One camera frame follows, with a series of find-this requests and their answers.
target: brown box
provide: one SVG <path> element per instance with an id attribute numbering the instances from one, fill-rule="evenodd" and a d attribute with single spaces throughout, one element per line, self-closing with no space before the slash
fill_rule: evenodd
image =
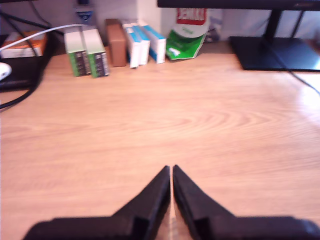
<path id="1" fill-rule="evenodd" d="M 125 66 L 127 64 L 127 41 L 119 20 L 106 19 L 105 32 L 110 49 L 112 65 L 114 67 Z"/>

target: white wall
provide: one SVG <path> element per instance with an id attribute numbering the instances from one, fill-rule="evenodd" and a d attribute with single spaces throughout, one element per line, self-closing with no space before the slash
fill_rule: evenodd
<path id="1" fill-rule="evenodd" d="M 153 28 L 167 36 L 176 21 L 176 9 L 158 8 L 157 0 L 91 0 L 95 4 L 97 25 L 104 39 L 104 19 L 106 18 L 141 18 Z M 73 10 L 74 0 L 38 0 L 34 4 L 41 15 L 54 26 L 71 24 L 75 22 Z M 3 3 L 2 11 L 39 22 L 31 10 L 28 2 Z M 260 36 L 265 28 L 259 27 L 268 17 L 269 10 L 223 10 L 222 39 L 228 36 Z M 285 11 L 280 20 L 277 36 L 290 35 L 297 21 L 298 11 Z M 19 24 L 23 30 L 33 30 L 34 27 Z M 312 39 L 316 29 L 320 28 L 320 12 L 307 11 L 304 14 L 297 37 Z M 9 33 L 12 29 L 4 21 L 1 21 L 1 33 Z"/>
<path id="2" fill-rule="evenodd" d="M 107 18 L 131 18 L 136 19 L 137 2 L 136 0 L 91 0 L 95 6 L 97 25 L 102 38 L 105 36 L 104 20 Z M 41 16 L 50 22 L 54 27 L 76 22 L 74 11 L 74 0 L 38 0 L 34 1 L 35 7 Z M 5 13 L 30 21 L 42 23 L 34 14 L 28 2 L 2 3 L 1 10 Z M 18 26 L 26 30 L 35 30 L 36 27 L 28 26 L 23 23 L 17 23 Z M 12 32 L 12 28 L 1 21 L 1 34 Z"/>
<path id="3" fill-rule="evenodd" d="M 261 26 L 269 17 L 270 10 L 224 9 L 222 19 L 221 39 L 229 36 L 261 36 L 267 23 Z M 289 37 L 298 20 L 299 11 L 284 11 L 278 26 L 277 37 Z M 161 12 L 161 32 L 168 35 L 176 22 L 176 9 L 163 8 Z M 320 12 L 307 11 L 304 13 L 297 37 L 313 39 L 315 31 L 320 28 Z"/>
<path id="4" fill-rule="evenodd" d="M 162 31 L 162 9 L 157 7 L 156 0 L 137 0 L 137 9 L 139 19 L 146 21 L 156 31 Z"/>

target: black object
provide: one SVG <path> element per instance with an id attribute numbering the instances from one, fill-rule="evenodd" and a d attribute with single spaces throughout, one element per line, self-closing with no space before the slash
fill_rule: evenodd
<path id="1" fill-rule="evenodd" d="M 170 168 L 165 166 L 112 216 L 55 218 L 34 225 L 25 240 L 152 240 L 170 203 Z"/>
<path id="2" fill-rule="evenodd" d="M 194 240 L 320 240 L 320 229 L 309 220 L 234 216 L 177 165 L 173 167 L 173 194 Z"/>
<path id="3" fill-rule="evenodd" d="M 77 0 L 79 5 L 88 5 L 89 4 L 89 0 Z"/>
<path id="4" fill-rule="evenodd" d="M 165 166 L 112 216 L 55 218 L 34 225 L 24 240 L 153 240 L 170 203 L 170 168 Z M 320 240 L 320 229 L 291 216 L 236 217 L 206 195 L 179 166 L 173 194 L 194 240 Z"/>
<path id="5" fill-rule="evenodd" d="M 320 0 L 157 0 L 160 8 L 319 11 Z"/>
<path id="6" fill-rule="evenodd" d="M 245 70 L 320 72 L 320 56 L 298 38 L 274 37 L 282 11 L 272 10 L 262 37 L 231 36 L 230 43 Z M 278 63 L 264 40 L 284 60 Z"/>

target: monitor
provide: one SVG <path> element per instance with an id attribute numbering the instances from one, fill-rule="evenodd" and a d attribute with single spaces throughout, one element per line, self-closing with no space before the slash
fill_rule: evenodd
<path id="1" fill-rule="evenodd" d="M 157 5 L 160 8 L 272 10 L 262 36 L 229 37 L 242 67 L 245 70 L 320 72 L 320 56 L 304 41 L 294 38 L 294 34 L 275 37 L 283 11 L 320 11 L 320 0 L 157 0 Z"/>

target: wooden desk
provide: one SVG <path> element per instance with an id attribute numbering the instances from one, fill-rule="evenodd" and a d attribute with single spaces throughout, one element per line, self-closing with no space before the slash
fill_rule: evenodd
<path id="1" fill-rule="evenodd" d="M 1 113 L 1 239 L 54 217 L 111 215 L 174 164 L 236 215 L 320 225 L 320 97 L 214 49 L 96 79 L 53 57 L 37 91 Z M 299 75 L 320 87 L 319 74 Z M 170 209 L 169 239 L 186 239 Z"/>

